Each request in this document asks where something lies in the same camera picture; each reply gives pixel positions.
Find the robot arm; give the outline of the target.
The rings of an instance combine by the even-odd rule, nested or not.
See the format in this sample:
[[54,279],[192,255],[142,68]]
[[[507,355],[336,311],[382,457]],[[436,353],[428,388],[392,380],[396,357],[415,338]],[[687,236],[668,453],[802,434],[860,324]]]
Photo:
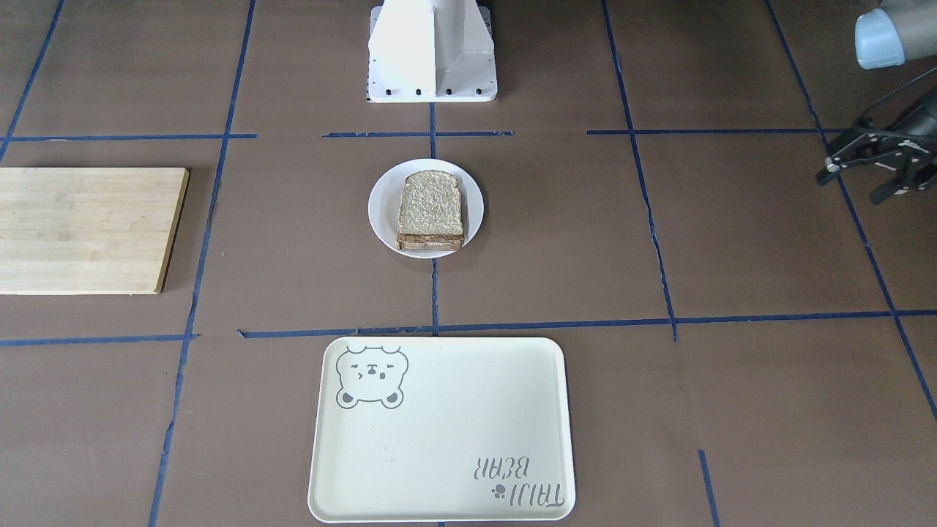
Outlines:
[[[854,55],[861,69],[876,70],[935,56],[936,13],[933,1],[883,1],[856,19]],[[889,127],[874,127],[871,111],[926,79],[930,69],[874,101],[854,121],[852,129],[868,146],[904,150],[907,160],[935,160],[935,88],[914,100]]]

